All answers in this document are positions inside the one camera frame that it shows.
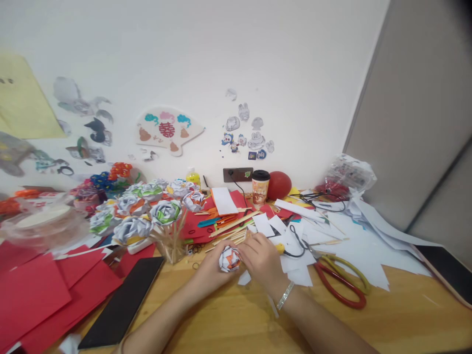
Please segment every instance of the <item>red character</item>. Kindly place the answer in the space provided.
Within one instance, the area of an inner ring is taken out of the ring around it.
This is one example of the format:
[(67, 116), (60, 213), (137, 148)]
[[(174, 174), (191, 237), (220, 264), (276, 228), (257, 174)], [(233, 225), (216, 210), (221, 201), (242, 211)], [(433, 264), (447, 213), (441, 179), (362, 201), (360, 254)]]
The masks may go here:
[(171, 138), (174, 136), (174, 133), (176, 132), (176, 129), (174, 126), (170, 123), (161, 123), (159, 125), (159, 131), (161, 132), (162, 135), (164, 135), (166, 138)]

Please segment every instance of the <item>plastic bag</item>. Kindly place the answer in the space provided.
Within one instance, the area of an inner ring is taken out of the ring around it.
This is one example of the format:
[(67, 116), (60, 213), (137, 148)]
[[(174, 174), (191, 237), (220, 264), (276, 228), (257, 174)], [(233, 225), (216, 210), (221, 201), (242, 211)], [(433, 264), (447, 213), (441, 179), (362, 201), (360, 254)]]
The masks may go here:
[(367, 162), (340, 154), (335, 156), (323, 182), (315, 189), (317, 192), (327, 193), (329, 200), (339, 202), (361, 196), (376, 181), (377, 177)]

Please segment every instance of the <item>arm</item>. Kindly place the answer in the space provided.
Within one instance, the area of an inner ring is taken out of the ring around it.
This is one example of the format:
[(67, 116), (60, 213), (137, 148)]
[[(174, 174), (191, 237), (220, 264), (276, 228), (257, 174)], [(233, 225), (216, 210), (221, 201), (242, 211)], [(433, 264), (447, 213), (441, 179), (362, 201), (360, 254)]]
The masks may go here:
[[(238, 248), (251, 276), (277, 303), (290, 284), (290, 280), (282, 271), (280, 256), (275, 246), (263, 234), (255, 234)], [(316, 353), (377, 353), (299, 287), (292, 289), (282, 309), (295, 322)]]
[(218, 259), (226, 246), (234, 243), (222, 241), (208, 254), (190, 280), (149, 316), (122, 344), (122, 354), (161, 353), (178, 323), (187, 311), (200, 300), (228, 282), (237, 272), (222, 272)]

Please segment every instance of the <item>red scissors handle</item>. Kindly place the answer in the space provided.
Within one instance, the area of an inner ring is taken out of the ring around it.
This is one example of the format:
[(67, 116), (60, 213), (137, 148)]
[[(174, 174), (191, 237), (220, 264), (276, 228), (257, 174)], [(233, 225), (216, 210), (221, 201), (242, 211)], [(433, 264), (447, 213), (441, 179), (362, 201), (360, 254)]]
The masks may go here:
[[(352, 307), (357, 310), (361, 310), (365, 307), (366, 304), (366, 299), (362, 291), (360, 291), (358, 288), (356, 288), (354, 285), (349, 283), (346, 279), (340, 277), (338, 274), (333, 272), (331, 269), (326, 267), (325, 265), (321, 264), (320, 262), (316, 262), (314, 264), (316, 272), (318, 272), (318, 275), (321, 278), (322, 283), (324, 286), (329, 290), (330, 293), (334, 295), (335, 298), (337, 298), (339, 301), (341, 301), (343, 304)], [(343, 283), (345, 286), (347, 286), (349, 289), (351, 289), (358, 297), (359, 297), (359, 302), (354, 302), (351, 300), (346, 299), (344, 296), (342, 296), (340, 293), (338, 293), (328, 282), (326, 279), (324, 273), (327, 273), (331, 275), (333, 278), (339, 280), (341, 283)]]

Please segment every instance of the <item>smartphone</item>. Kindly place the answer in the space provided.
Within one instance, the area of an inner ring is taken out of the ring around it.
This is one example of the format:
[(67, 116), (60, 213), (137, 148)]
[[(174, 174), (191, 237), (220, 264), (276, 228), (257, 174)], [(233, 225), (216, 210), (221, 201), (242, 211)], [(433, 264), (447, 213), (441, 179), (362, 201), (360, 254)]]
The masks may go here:
[(82, 339), (78, 349), (121, 342), (164, 263), (164, 257), (140, 259)]
[(472, 309), (472, 271), (444, 247), (414, 246), (414, 248), (454, 296)]

